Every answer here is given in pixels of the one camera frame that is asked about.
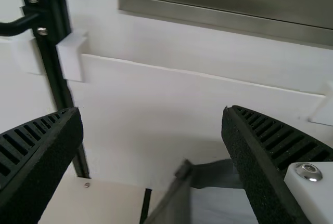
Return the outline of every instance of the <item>gray fabric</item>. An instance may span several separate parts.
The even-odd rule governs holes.
[[[191,224],[258,224],[244,189],[191,189]]]
[[[196,189],[205,187],[242,189],[243,184],[239,179],[239,174],[233,161],[225,159],[193,165],[191,187]]]

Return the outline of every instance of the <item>ribbed rubber pad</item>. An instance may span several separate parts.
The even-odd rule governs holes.
[[[0,135],[0,190],[35,153],[66,110],[22,124]]]
[[[300,130],[256,111],[239,106],[233,109],[283,177],[291,163],[333,160],[332,148]]]
[[[261,113],[225,108],[222,138],[259,223],[310,223],[284,183],[289,164],[330,161],[333,150]]]
[[[78,108],[0,135],[0,223],[38,223],[83,140]]]

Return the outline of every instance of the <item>white plastic clip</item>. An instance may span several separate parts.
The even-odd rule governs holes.
[[[57,45],[63,77],[83,82],[81,54],[86,52],[87,31],[75,29]]]
[[[42,58],[31,31],[10,38],[10,49],[21,70],[37,75],[44,74]]]

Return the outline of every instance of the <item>black textured gripper pad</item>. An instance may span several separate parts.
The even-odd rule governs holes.
[[[78,108],[0,134],[0,223],[38,223],[83,140]]]
[[[329,146],[239,106],[224,109],[222,139],[259,223],[310,223],[284,176],[291,163],[332,161]]]

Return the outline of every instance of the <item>white mounting block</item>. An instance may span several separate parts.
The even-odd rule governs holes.
[[[302,178],[295,170],[298,163],[292,163],[288,167],[285,183],[312,224],[333,223],[333,162],[310,163],[321,171],[322,180]]]
[[[11,37],[9,44],[12,56],[22,71],[37,75],[44,74],[42,58],[31,31]]]
[[[83,82],[81,54],[86,52],[87,31],[75,29],[57,45],[63,77]]]
[[[325,99],[320,103],[309,121],[333,126],[333,82],[328,82],[324,88]]]

